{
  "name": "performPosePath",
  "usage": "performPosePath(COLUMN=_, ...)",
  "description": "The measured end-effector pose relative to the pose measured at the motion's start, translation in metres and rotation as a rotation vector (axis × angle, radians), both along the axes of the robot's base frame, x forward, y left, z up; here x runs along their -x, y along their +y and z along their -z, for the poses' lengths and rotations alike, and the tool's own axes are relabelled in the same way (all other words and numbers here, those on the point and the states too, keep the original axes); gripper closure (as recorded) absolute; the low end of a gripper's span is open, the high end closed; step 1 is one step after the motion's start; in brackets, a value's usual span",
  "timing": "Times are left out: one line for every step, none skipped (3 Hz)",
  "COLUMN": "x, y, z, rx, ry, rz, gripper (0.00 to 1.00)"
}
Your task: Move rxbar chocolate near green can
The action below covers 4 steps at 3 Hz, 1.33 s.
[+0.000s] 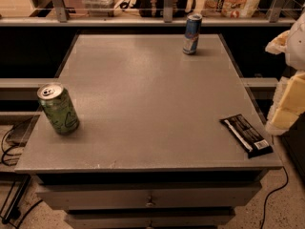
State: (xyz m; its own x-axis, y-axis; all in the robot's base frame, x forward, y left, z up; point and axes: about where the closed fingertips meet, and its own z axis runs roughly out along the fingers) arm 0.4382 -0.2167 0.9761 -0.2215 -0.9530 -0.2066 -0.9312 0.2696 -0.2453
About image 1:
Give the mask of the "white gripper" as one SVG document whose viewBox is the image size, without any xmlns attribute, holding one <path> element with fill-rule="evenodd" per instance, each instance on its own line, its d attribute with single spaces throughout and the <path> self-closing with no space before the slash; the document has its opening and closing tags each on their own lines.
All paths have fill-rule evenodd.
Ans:
<svg viewBox="0 0 305 229">
<path fill-rule="evenodd" d="M 271 54 L 285 52 L 286 64 L 298 71 L 305 71 L 305 13 L 265 48 Z M 271 135 L 283 135 L 305 112 L 305 73 L 296 73 L 290 78 L 281 77 L 276 85 L 273 105 L 265 126 Z"/>
</svg>

